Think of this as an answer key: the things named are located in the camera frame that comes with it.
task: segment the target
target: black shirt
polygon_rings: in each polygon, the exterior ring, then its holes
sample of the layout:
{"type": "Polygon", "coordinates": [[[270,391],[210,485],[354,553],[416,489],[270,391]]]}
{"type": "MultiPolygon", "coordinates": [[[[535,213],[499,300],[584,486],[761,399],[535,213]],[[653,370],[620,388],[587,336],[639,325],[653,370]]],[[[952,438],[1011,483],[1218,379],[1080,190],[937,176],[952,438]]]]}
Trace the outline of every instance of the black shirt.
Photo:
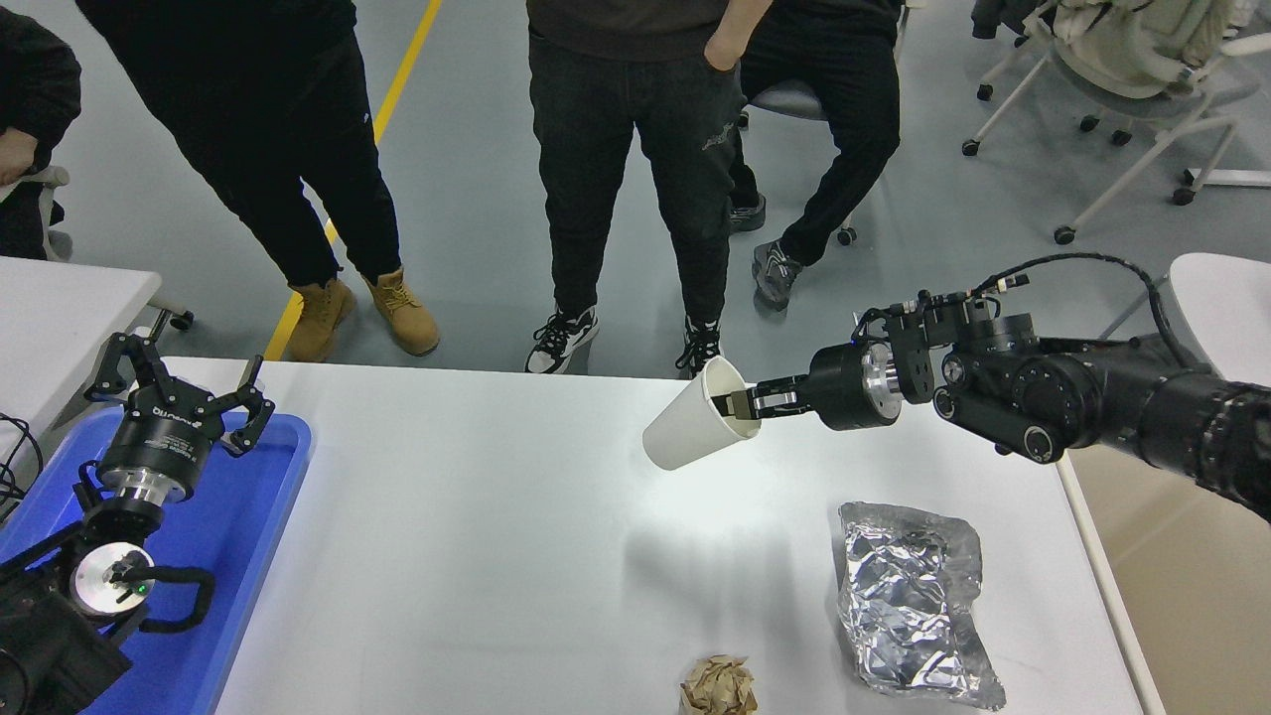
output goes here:
{"type": "Polygon", "coordinates": [[[65,42],[39,23],[0,8],[0,131],[34,136],[36,168],[79,116],[80,66],[65,42]]]}
{"type": "Polygon", "coordinates": [[[530,25],[567,50],[656,62],[702,53],[728,0],[526,0],[530,25]]]}
{"type": "Polygon", "coordinates": [[[352,32],[351,0],[75,0],[128,74],[250,71],[352,32]]]}

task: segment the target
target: crumpled paper ball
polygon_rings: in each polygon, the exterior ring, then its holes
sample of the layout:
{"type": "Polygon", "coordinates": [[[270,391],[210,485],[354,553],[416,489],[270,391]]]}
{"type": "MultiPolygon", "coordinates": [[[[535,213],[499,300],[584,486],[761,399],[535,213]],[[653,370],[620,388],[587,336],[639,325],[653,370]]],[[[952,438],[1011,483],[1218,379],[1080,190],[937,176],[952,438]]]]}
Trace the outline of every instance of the crumpled paper ball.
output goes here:
{"type": "Polygon", "coordinates": [[[759,710],[745,658],[703,658],[680,683],[680,715],[750,715],[759,710]]]}

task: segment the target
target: floor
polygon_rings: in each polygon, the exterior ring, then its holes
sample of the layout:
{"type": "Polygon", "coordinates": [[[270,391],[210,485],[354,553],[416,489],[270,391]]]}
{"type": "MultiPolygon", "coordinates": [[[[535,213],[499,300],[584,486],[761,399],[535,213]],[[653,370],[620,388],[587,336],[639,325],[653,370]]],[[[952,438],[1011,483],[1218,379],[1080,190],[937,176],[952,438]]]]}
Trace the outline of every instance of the floor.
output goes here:
{"type": "MultiPolygon", "coordinates": [[[[74,260],[163,276],[164,293],[197,314],[193,329],[164,337],[165,353],[263,352],[291,295],[263,250],[183,161],[71,3],[5,4],[70,42],[84,65],[84,114],[55,156],[72,174],[58,198],[67,208],[64,229],[75,237],[74,260]]],[[[962,140],[1027,71],[1022,63],[1002,77],[991,104],[976,100],[977,77],[1009,50],[1012,37],[1003,32],[994,41],[972,39],[972,4],[944,0],[914,13],[900,62],[900,150],[857,212],[859,241],[833,244],[799,277],[784,312],[754,302],[750,250],[799,213],[833,146],[824,124],[751,110],[746,154],[768,196],[768,225],[732,239],[723,316],[723,349],[746,378],[806,372],[811,354],[843,342],[854,314],[869,306],[913,297],[920,288],[966,288],[996,269],[1057,250],[1116,254],[1153,274],[1191,250],[1271,260],[1271,192],[1214,187],[1187,207],[1168,203],[1179,171],[1197,165],[1216,141],[1206,135],[1166,151],[1077,243],[1056,246],[1051,231],[1134,163],[1148,146],[1146,131],[1125,147],[1108,142],[1110,126],[1078,132],[1091,107],[1051,72],[979,156],[962,156],[962,140]]],[[[436,314],[442,342],[422,359],[403,353],[365,288],[355,286],[361,304],[341,328],[332,361],[519,371],[531,333],[552,311],[525,14],[508,0],[364,0],[357,32],[372,107],[389,93],[430,9],[437,9],[435,22],[423,28],[423,48],[380,151],[397,201],[407,274],[436,314]]],[[[1254,20],[1248,32],[1266,30],[1265,20],[1254,20]]],[[[1271,80],[1271,53],[1253,60],[1271,80]]],[[[1242,124],[1224,165],[1271,169],[1267,86],[1232,112],[1242,124]]],[[[676,377],[683,307],[638,147],[628,161],[608,258],[597,309],[602,328],[571,372],[676,377]]],[[[1031,277],[1032,284],[1007,296],[1007,309],[1031,311],[1042,334],[1097,334],[1140,292],[1130,273],[1084,260],[1035,269],[1031,277]]],[[[1149,329],[1140,310],[1126,331],[1149,329]]],[[[421,404],[427,405],[427,396],[421,404]]]]}

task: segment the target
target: black pants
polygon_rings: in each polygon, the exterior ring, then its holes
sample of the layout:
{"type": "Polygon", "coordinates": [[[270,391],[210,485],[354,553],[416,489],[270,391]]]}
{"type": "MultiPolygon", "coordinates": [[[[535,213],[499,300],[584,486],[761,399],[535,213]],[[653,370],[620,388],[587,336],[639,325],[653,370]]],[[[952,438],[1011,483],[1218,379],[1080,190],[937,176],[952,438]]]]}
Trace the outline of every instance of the black pants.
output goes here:
{"type": "Polygon", "coordinates": [[[20,183],[0,203],[0,255],[44,259],[44,222],[39,216],[39,183],[20,183]]]}
{"type": "Polygon", "coordinates": [[[742,105],[736,72],[719,72],[700,55],[669,62],[601,60],[533,29],[530,71],[559,309],[576,315],[596,304],[634,126],[671,232],[685,312],[718,319],[728,269],[731,135],[742,105]]]}
{"type": "Polygon", "coordinates": [[[374,281],[402,265],[362,53],[352,33],[318,55],[282,56],[255,72],[188,76],[170,67],[156,75],[149,67],[126,69],[186,159],[247,224],[289,283],[323,283],[337,271],[301,180],[322,198],[360,273],[374,281]]]}
{"type": "MultiPolygon", "coordinates": [[[[839,149],[803,216],[782,234],[782,249],[811,265],[830,234],[869,192],[900,145],[900,80],[892,47],[896,27],[872,13],[808,13],[777,3],[755,28],[741,62],[747,99],[798,79],[816,93],[839,149]]],[[[755,173],[736,140],[732,178],[736,206],[756,206],[755,173]]]]}

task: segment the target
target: person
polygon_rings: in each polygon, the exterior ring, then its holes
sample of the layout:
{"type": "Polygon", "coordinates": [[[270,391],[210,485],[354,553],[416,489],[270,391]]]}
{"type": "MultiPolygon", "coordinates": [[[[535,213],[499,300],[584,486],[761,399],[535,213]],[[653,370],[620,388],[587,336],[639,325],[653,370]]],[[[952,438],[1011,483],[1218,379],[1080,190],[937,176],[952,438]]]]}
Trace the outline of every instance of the person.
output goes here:
{"type": "MultiPolygon", "coordinates": [[[[80,66],[36,20],[0,8],[0,187],[46,166],[80,113],[80,66]]],[[[0,255],[47,258],[38,183],[0,190],[0,255]]]]}
{"type": "Polygon", "coordinates": [[[302,297],[294,361],[327,359],[355,305],[301,179],[322,198],[397,342],[413,354],[436,347],[436,321],[404,281],[351,0],[76,5],[189,164],[302,297]]]}
{"type": "MultiPolygon", "coordinates": [[[[807,83],[839,150],[803,215],[780,237],[755,248],[756,293],[771,307],[789,305],[794,278],[821,259],[830,234],[900,146],[900,80],[892,55],[900,10],[901,0],[777,0],[742,57],[747,102],[787,79],[807,83]]],[[[745,163],[740,136],[731,174],[733,229],[763,226],[766,202],[745,163]]]]}
{"type": "Polygon", "coordinates": [[[547,189],[555,310],[525,362],[559,373],[596,334],[596,282],[639,131],[671,234],[695,376],[719,353],[737,58],[771,0],[527,0],[530,102],[547,189]]]}

